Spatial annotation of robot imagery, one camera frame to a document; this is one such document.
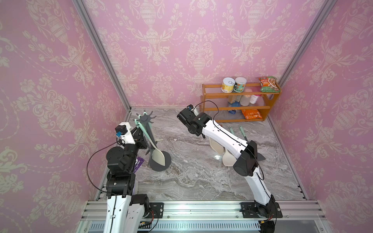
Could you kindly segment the grey utensil rack stand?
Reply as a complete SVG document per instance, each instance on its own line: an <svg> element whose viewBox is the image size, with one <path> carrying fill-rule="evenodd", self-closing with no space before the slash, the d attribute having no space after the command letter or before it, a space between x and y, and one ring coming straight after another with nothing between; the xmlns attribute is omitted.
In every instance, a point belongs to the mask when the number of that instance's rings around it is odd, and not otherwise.
<svg viewBox="0 0 373 233"><path fill-rule="evenodd" d="M135 125L141 130L145 137L146 145L150 153L149 167L154 171L161 172L170 167L172 158L168 152L162 151L157 147L157 143L161 141L161 139L156 139L153 134L152 124L156 116L152 116L152 114L153 111L151 113L144 111L143 114L138 115L138 118L135 119Z"/></svg>

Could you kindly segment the cream spatula mint handle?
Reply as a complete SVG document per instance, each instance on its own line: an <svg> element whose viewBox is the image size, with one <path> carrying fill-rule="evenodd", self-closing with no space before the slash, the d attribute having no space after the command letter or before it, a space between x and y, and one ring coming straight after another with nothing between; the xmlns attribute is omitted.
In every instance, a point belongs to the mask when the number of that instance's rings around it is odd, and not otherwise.
<svg viewBox="0 0 373 233"><path fill-rule="evenodd" d="M150 144L152 146L152 149L153 149L152 159L156 163L158 163L159 165L165 166L166 162L165 162L165 156L164 156L163 152L156 147L156 145L153 143L151 137L147 133L146 128L139 121L137 122L137 126L143 131L143 133L145 134L145 136L147 137L148 141L150 142Z"/></svg>

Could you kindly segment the grey spatula mint handle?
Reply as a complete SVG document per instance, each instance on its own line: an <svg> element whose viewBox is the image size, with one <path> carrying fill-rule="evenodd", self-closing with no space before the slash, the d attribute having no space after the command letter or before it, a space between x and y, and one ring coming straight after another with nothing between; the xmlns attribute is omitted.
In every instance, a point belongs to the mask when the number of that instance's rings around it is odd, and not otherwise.
<svg viewBox="0 0 373 233"><path fill-rule="evenodd" d="M247 139L247 136L245 134L244 128L241 125L239 125L239 129L240 129L240 132L243 135L244 139L247 141L248 139Z"/></svg>
<svg viewBox="0 0 373 233"><path fill-rule="evenodd" d="M231 134L233 134L235 136L235 132L234 132L232 127L229 127L229 131L230 131ZM257 153L257 159L258 159L258 161L266 160L266 158L259 152Z"/></svg>

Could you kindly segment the cream spatula wooden handle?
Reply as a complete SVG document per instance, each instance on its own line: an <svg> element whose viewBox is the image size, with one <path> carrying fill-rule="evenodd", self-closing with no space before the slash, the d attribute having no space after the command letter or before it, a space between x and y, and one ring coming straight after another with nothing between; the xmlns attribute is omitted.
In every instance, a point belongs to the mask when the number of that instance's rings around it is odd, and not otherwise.
<svg viewBox="0 0 373 233"><path fill-rule="evenodd" d="M228 150L225 150L224 155L222 156L222 162L227 167L232 167L236 163L237 158L232 155Z"/></svg>

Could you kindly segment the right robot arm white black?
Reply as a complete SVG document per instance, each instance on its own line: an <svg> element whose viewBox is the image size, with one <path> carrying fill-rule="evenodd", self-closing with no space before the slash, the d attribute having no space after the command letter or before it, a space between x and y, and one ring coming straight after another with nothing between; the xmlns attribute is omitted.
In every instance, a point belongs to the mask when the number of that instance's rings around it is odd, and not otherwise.
<svg viewBox="0 0 373 233"><path fill-rule="evenodd" d="M201 112L196 115L192 105L183 109L177 118L196 136L207 136L227 149L236 159L233 164L235 172L243 176L253 195L259 215L266 218L279 218L274 196L264 183L264 175L257 158L257 144L245 141L221 127L211 116Z"/></svg>

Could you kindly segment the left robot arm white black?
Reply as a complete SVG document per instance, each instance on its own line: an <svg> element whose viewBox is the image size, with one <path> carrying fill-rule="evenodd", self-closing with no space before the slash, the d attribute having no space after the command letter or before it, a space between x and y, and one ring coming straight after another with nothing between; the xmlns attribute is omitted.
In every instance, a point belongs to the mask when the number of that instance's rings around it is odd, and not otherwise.
<svg viewBox="0 0 373 233"><path fill-rule="evenodd" d="M131 129L127 122L116 128L117 146L107 154L105 233L136 233L152 224L154 212L146 194L134 195L135 166L138 152L147 149L140 129Z"/></svg>

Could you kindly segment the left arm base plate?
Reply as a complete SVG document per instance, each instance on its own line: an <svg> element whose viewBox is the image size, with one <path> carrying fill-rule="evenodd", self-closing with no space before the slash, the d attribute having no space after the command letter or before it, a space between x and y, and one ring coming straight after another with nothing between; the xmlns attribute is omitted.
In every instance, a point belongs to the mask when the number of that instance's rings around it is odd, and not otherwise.
<svg viewBox="0 0 373 233"><path fill-rule="evenodd" d="M145 219L152 219L152 218L163 218L164 212L164 203L162 202L150 202L147 206L145 206L145 213L142 218Z"/></svg>

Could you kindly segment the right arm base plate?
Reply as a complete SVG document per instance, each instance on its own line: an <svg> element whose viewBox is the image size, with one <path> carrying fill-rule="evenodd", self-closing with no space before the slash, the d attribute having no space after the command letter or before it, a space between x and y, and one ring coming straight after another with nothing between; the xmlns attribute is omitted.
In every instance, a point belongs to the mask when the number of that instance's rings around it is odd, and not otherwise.
<svg viewBox="0 0 373 233"><path fill-rule="evenodd" d="M281 212L278 203L269 202L267 205L261 205L257 202L243 202L240 203L240 212L243 218L282 218L283 214Z"/></svg>

